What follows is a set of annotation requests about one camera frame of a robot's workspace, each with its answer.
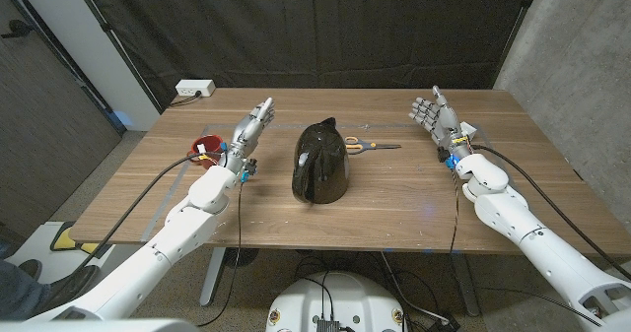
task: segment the jeans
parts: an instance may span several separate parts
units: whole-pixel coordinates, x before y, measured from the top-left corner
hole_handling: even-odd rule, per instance
[[[22,269],[0,260],[0,320],[33,317],[49,295],[49,284],[40,284]]]

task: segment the black kettle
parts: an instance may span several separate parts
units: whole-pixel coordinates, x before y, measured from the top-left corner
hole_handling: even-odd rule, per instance
[[[348,153],[335,130],[335,118],[310,125],[298,139],[294,154],[292,191],[296,199],[328,204],[348,188]]]

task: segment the kettle handle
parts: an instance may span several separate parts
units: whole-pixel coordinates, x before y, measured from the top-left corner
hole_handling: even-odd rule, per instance
[[[313,181],[312,177],[314,175],[314,164],[316,161],[316,154],[314,154],[313,149],[307,149],[303,151],[303,154],[308,154],[305,162],[302,166],[296,166],[294,168],[294,176],[292,178],[292,192],[296,199],[309,203],[314,200],[312,197],[311,200],[307,198],[308,190],[311,188],[313,190]]]

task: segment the table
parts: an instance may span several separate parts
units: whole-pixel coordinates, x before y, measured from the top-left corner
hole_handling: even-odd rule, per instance
[[[626,230],[509,93],[444,90],[444,94],[460,121],[480,129],[473,143],[488,144],[522,166],[605,252],[631,252]],[[449,250],[456,217],[454,183],[445,165],[437,161],[429,134],[407,117],[416,97],[434,98],[430,90],[217,89],[210,98],[169,108],[77,221],[71,237],[102,239],[154,176],[185,156],[197,137],[216,134],[229,141],[235,125],[267,97],[275,99],[276,118],[252,154],[258,160],[258,174],[244,186],[243,247]],[[331,204],[307,205],[291,192],[294,149],[308,125],[329,116],[337,119],[342,136],[402,148],[351,156],[346,194]],[[202,173],[200,166],[184,165],[165,175],[111,242],[149,239]],[[581,252],[594,254],[516,171],[508,168],[508,173],[545,224]],[[237,245],[237,195],[238,190],[229,194],[232,204],[208,244]],[[461,192],[459,200],[455,251],[519,253],[477,219]]]

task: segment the white wall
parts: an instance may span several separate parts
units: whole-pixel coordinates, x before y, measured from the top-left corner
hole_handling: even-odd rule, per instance
[[[160,114],[84,0],[29,0],[128,130],[146,131]]]

